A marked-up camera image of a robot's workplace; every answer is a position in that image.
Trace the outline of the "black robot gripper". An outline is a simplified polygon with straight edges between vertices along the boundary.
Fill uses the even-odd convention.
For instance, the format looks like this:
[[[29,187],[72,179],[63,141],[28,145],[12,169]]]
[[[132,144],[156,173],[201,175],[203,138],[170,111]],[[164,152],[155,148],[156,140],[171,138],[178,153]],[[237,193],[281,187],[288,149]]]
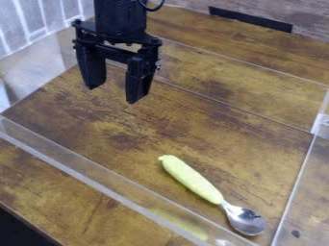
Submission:
[[[148,95],[159,69],[162,40],[147,33],[148,0],[94,0],[95,21],[75,20],[74,49],[86,87],[106,83],[106,59],[127,62],[126,101],[136,103]]]

